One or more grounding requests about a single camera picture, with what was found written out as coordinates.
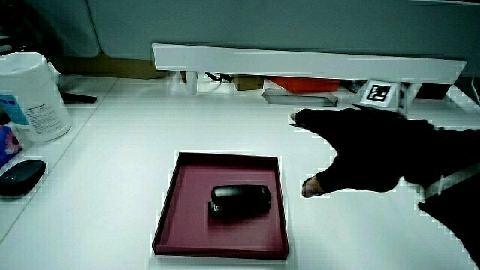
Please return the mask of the person's right hand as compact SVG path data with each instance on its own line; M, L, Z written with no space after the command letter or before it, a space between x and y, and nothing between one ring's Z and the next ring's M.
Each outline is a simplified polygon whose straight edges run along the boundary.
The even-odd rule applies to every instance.
M397 112L355 105L340 110L305 108L290 118L337 152L326 170L302 184L306 198L343 189L390 191L400 178L420 172L422 161L432 153L433 125Z

